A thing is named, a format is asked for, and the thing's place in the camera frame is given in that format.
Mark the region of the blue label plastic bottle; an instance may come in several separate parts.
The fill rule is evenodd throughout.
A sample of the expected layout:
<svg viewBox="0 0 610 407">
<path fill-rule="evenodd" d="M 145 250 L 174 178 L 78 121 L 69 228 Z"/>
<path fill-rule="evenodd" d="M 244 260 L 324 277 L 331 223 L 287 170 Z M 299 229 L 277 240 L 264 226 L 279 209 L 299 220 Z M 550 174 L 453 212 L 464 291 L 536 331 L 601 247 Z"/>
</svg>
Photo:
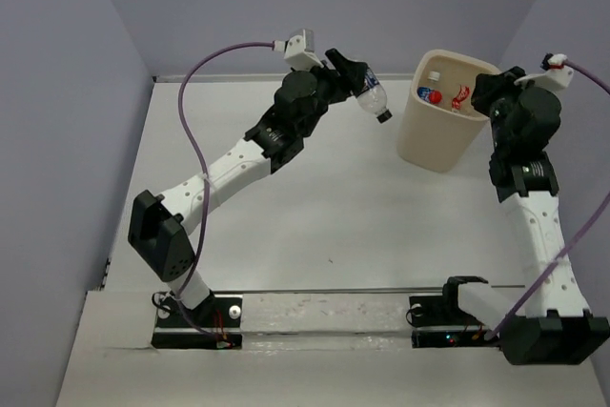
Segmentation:
<svg viewBox="0 0 610 407">
<path fill-rule="evenodd" d="M 442 102 L 442 93 L 439 90 L 430 87 L 418 87 L 417 96 L 425 102 L 432 105 L 439 105 Z"/>
</svg>

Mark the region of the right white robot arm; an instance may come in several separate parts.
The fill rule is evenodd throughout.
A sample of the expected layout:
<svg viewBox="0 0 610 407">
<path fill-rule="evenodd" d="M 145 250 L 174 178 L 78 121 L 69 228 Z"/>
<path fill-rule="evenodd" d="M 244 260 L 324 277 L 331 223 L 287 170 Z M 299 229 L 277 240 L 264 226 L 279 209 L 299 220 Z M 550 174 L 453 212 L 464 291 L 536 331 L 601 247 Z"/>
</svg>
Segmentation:
<svg viewBox="0 0 610 407">
<path fill-rule="evenodd" d="M 480 74 L 471 97 L 474 110 L 490 120 L 489 174 L 530 285 L 510 303 L 483 279 L 453 276 L 443 287 L 438 310 L 451 323 L 474 318 L 484 339 L 495 340 L 513 365 L 579 365 L 609 337 L 608 318 L 593 314 L 568 257 L 600 213 L 564 240 L 559 182 L 545 151 L 560 126 L 558 93 L 569 86 L 575 70 L 563 61 L 545 65 L 538 74 L 519 67 Z"/>
</svg>

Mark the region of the red label cola bottle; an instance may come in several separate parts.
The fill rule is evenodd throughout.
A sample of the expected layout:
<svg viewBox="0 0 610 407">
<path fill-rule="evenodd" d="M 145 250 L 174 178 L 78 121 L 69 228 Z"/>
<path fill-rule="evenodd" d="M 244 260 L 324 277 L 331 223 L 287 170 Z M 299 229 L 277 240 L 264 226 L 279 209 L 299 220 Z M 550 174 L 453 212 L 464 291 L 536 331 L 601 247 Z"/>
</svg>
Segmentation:
<svg viewBox="0 0 610 407">
<path fill-rule="evenodd" d="M 451 100 L 451 110 L 453 112 L 460 112 L 463 104 L 471 95 L 471 88 L 467 85 L 458 85 L 457 91 Z"/>
</svg>

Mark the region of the red cap small bottle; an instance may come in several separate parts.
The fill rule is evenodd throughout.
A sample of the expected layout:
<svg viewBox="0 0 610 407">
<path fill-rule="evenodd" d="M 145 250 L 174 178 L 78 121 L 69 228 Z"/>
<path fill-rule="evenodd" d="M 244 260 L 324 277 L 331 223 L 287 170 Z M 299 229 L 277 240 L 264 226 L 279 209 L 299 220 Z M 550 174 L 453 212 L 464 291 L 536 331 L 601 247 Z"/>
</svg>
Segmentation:
<svg viewBox="0 0 610 407">
<path fill-rule="evenodd" d="M 380 124 L 392 118 L 387 106 L 387 93 L 370 68 L 365 72 L 364 85 L 356 96 L 356 101 L 361 109 L 372 114 Z"/>
</svg>

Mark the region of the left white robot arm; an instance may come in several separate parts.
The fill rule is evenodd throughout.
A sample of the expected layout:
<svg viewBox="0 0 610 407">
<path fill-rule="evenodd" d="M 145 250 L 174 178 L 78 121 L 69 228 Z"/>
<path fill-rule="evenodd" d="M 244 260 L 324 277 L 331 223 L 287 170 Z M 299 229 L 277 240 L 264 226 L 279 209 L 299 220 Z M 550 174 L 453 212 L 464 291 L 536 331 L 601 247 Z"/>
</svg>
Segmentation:
<svg viewBox="0 0 610 407">
<path fill-rule="evenodd" d="M 320 118 L 335 103 L 368 89 L 369 66 L 326 52 L 327 64 L 291 70 L 274 93 L 273 105 L 242 138 L 213 164 L 160 194 L 145 190 L 132 203 L 128 241 L 173 294 L 177 312 L 203 333 L 214 314 L 214 293 L 197 271 L 209 214 L 256 181 L 276 173 L 304 148 Z"/>
</svg>

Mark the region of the clear bottle white cap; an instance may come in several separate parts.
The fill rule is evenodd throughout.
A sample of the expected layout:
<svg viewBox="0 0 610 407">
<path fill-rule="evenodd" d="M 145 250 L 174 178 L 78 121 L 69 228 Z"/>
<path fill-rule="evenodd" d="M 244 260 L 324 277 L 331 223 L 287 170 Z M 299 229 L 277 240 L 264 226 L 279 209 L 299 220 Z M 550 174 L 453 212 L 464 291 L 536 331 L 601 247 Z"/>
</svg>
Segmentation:
<svg viewBox="0 0 610 407">
<path fill-rule="evenodd" d="M 430 71 L 427 76 L 427 80 L 432 84 L 436 84 L 440 79 L 440 73 L 438 71 Z"/>
</svg>

